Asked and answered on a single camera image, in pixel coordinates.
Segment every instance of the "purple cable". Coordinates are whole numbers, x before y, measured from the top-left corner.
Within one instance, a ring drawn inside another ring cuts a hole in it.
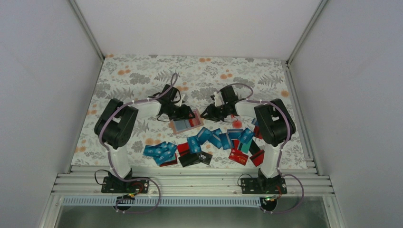
[[[116,176],[119,180],[121,180],[121,181],[123,181],[123,182],[133,182],[133,181],[147,180],[147,181],[150,181],[150,182],[152,182],[153,184],[155,184],[155,186],[156,186],[157,189],[158,189],[158,201],[157,201],[156,205],[155,205],[153,208],[151,208],[150,210],[142,211],[142,212],[134,212],[134,211],[132,211],[132,212],[128,212],[128,213],[131,213],[131,214],[144,214],[144,213],[148,213],[148,212],[151,212],[151,211],[155,210],[155,209],[158,207],[158,205],[160,204],[160,202],[161,202],[161,189],[160,189],[160,187],[158,186],[158,184],[157,184],[155,181],[153,181],[152,179],[150,179],[150,178],[134,178],[134,179],[126,180],[126,179],[123,179],[122,177],[120,177],[119,174],[117,173],[115,167],[113,166],[112,157],[111,157],[111,150],[110,150],[109,146],[107,146],[107,145],[102,141],[102,136],[104,135],[104,132],[105,132],[106,127],[109,125],[109,123],[113,120],[113,118],[114,118],[123,108],[125,108],[125,107],[128,106],[128,105],[132,105],[132,104],[154,101],[154,100],[156,100],[156,99],[158,99],[158,98],[164,96],[164,95],[165,95],[166,93],[168,93],[169,90],[175,85],[175,83],[176,83],[177,80],[178,80],[178,74],[177,74],[177,73],[174,73],[174,74],[172,75],[172,77],[171,77],[171,85],[169,86],[169,88],[168,88],[167,90],[165,90],[165,92],[163,92],[163,93],[161,93],[160,95],[158,95],[157,97],[149,98],[149,99],[142,99],[142,100],[138,100],[138,101],[135,101],[135,102],[130,101],[130,102],[128,102],[128,103],[123,104],[122,106],[120,106],[118,109],[116,109],[116,111],[115,111],[115,112],[109,117],[109,119],[105,122],[104,126],[103,126],[102,129],[101,129],[101,132],[99,133],[99,138],[98,138],[98,139],[99,139],[99,142],[101,143],[102,146],[104,146],[104,147],[107,149],[109,165],[110,165],[110,167],[112,168],[112,171],[114,172],[115,176]]]
[[[273,104],[273,103],[270,102],[270,101],[254,101],[254,100],[248,100],[248,98],[253,95],[253,89],[252,89],[249,85],[247,85],[247,84],[244,84],[244,83],[233,83],[233,84],[229,84],[229,85],[227,85],[227,86],[225,86],[225,87],[223,87],[223,88],[226,88],[226,87],[228,87],[228,86],[233,86],[233,85],[241,85],[241,86],[244,86],[244,87],[249,88],[249,89],[251,90],[251,93],[250,93],[249,96],[246,97],[246,101],[247,101],[247,102],[256,103],[256,104],[269,104],[269,105],[273,106],[273,107],[281,114],[281,116],[283,117],[283,119],[284,119],[285,122],[286,122],[287,138],[285,139],[285,141],[283,142],[283,144],[280,146],[280,152],[278,153],[278,159],[277,159],[277,165],[276,165],[277,167],[276,167],[276,168],[277,168],[278,174],[279,174],[281,177],[290,176],[290,177],[293,177],[294,179],[296,179],[296,180],[298,181],[299,185],[301,186],[302,197],[301,197],[301,200],[298,202],[298,204],[295,205],[293,208],[288,209],[288,210],[285,210],[285,211],[279,211],[279,212],[272,212],[272,211],[271,211],[270,213],[271,213],[271,214],[284,214],[284,213],[293,211],[293,210],[295,210],[296,208],[298,208],[298,207],[301,205],[302,201],[304,200],[305,191],[304,191],[304,186],[302,185],[301,181],[300,181],[296,176],[294,176],[294,175],[292,175],[292,174],[284,174],[284,175],[283,175],[283,173],[280,171],[281,156],[283,155],[283,151],[282,151],[282,150],[283,150],[284,146],[286,145],[286,143],[290,140],[290,137],[291,137],[291,128],[290,128],[290,125],[289,125],[289,123],[288,123],[288,121],[287,121],[287,117],[286,117],[285,113],[284,113],[277,105]]]

